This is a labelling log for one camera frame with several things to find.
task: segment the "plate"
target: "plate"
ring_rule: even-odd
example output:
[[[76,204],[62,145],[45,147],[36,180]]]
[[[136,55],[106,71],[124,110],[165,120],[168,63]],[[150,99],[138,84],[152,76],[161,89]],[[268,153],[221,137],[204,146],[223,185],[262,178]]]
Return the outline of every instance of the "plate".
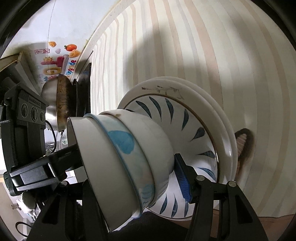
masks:
[[[168,135],[174,152],[181,153],[198,174],[220,183],[234,179],[237,151],[236,143],[230,139],[233,136],[235,140],[234,133],[225,127],[217,107],[213,108],[192,88],[168,77],[154,78],[131,89],[118,108],[157,122]],[[185,202],[172,173],[167,191],[149,209],[168,219],[184,219],[192,216],[194,205]]]

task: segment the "black cable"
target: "black cable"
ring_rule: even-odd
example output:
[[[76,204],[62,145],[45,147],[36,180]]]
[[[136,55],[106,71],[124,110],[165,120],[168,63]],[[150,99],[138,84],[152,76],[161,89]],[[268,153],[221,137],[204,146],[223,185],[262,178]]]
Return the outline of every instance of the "black cable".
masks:
[[[48,120],[45,120],[45,122],[50,126],[50,128],[52,130],[52,135],[54,136],[54,148],[52,150],[52,153],[53,153],[55,151],[56,147],[57,147],[57,139],[55,138],[54,130],[53,130],[52,125],[50,124],[50,122]]]
[[[26,225],[26,226],[28,226],[28,227],[30,227],[30,228],[32,228],[32,226],[29,225],[29,224],[27,224],[27,223],[24,223],[24,222],[16,222],[16,223],[15,223],[15,228],[16,228],[17,232],[18,232],[20,235],[22,235],[22,236],[24,236],[24,237],[27,238],[28,235],[25,235],[25,234],[21,233],[21,232],[17,229],[18,225],[20,225],[20,224]]]

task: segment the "stacked bowl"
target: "stacked bowl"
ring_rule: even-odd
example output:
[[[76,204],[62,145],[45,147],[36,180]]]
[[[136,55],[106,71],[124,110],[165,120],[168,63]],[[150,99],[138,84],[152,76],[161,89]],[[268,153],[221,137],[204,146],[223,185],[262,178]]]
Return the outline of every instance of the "stacked bowl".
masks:
[[[110,231],[141,216],[166,191],[174,152],[167,135],[149,117],[120,109],[70,117],[67,136],[69,146],[79,146]]]

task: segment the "silver screw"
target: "silver screw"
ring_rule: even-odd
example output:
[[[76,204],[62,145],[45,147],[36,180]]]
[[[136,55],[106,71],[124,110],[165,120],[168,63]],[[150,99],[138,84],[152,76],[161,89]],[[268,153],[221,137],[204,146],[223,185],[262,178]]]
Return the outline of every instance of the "silver screw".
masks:
[[[61,181],[61,182],[59,183],[59,186],[63,188],[63,187],[65,187],[65,186],[67,186],[67,184],[68,184],[67,181]]]
[[[198,180],[198,181],[203,181],[204,179],[205,179],[205,177],[202,176],[202,175],[198,175],[198,176],[196,177],[196,180]]]
[[[234,188],[237,184],[234,181],[230,181],[228,185]]]

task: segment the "striped wall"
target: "striped wall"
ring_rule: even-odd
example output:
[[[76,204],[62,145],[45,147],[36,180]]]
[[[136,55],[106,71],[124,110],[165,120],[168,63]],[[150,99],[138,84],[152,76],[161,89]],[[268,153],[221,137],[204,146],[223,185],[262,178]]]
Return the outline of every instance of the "striped wall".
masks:
[[[94,47],[91,111],[116,109],[137,83],[175,76],[256,137],[238,181],[260,216],[296,212],[296,52],[249,0],[136,0]]]

